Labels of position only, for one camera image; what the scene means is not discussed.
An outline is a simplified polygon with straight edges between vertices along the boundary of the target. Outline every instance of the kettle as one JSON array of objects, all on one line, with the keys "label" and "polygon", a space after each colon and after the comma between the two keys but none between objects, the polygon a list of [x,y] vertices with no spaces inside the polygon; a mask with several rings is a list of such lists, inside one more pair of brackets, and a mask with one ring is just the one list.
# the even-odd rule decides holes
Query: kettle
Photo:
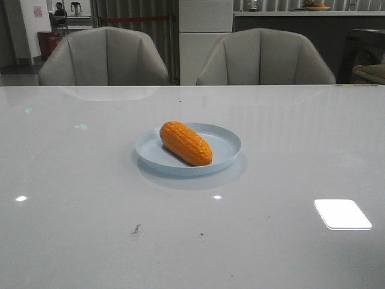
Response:
[{"label": "kettle", "polygon": [[79,2],[72,2],[72,3],[71,3],[71,11],[73,11],[73,10],[72,10],[72,6],[73,6],[73,9],[75,10],[75,15],[76,15],[76,16],[82,14],[82,13],[79,13],[79,8],[78,8],[78,6],[80,7],[80,12],[82,11],[82,5],[80,5]]}]

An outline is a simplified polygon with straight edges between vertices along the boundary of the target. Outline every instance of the glossy tabletop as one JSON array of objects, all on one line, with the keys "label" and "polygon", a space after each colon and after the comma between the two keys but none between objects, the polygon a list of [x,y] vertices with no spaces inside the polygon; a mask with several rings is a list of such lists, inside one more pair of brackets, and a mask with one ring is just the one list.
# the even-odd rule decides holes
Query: glossy tabletop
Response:
[{"label": "glossy tabletop", "polygon": [[[169,120],[241,151],[158,173],[135,143]],[[0,164],[0,288],[385,287],[384,86],[0,87]],[[329,229],[316,199],[372,228]]]}]

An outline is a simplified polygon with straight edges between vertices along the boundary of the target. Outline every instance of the gray leather chair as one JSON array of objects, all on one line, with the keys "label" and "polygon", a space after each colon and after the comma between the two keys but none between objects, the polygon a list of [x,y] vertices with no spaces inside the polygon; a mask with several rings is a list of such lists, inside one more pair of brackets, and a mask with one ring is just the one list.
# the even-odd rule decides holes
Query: gray leather chair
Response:
[{"label": "gray leather chair", "polygon": [[167,85],[167,68],[145,33],[114,27],[74,32],[40,69],[39,85]]},{"label": "gray leather chair", "polygon": [[255,28],[217,40],[197,85],[334,84],[333,72],[305,36]]}]

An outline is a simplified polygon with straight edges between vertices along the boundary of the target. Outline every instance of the fruit bowl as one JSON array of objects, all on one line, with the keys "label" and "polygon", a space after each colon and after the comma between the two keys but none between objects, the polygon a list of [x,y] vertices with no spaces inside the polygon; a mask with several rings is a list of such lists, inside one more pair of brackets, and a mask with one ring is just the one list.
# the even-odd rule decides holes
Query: fruit bowl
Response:
[{"label": "fruit bowl", "polygon": [[307,11],[325,11],[330,8],[330,6],[304,6]]}]

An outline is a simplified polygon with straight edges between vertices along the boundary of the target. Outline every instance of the red rope barrier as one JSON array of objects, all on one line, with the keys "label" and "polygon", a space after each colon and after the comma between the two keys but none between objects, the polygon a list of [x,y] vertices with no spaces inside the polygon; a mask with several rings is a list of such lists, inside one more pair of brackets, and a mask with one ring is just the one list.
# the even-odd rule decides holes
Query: red rope barrier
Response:
[{"label": "red rope barrier", "polygon": [[112,23],[112,22],[147,22],[147,21],[159,21],[159,20],[169,20],[169,15],[165,16],[155,16],[155,17],[137,17],[137,18],[102,18],[102,22]]}]

